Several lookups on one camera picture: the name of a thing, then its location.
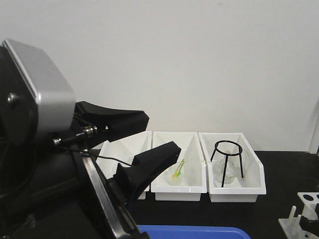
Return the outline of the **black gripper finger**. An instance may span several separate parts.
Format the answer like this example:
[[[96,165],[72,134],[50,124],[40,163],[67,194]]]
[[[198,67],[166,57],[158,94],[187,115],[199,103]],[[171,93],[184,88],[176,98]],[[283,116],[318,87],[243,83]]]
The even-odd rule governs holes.
[[[130,167],[117,166],[115,179],[131,209],[141,193],[166,169],[177,162],[181,148],[170,141],[135,155]]]

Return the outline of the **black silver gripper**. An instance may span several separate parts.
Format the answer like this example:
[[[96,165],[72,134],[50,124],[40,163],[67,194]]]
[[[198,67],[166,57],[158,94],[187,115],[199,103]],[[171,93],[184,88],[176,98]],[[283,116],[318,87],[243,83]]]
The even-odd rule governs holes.
[[[144,111],[77,102],[47,53],[5,39],[0,46],[0,236],[35,223],[35,211],[76,199],[103,238],[146,239],[115,180],[89,150],[146,130]]]

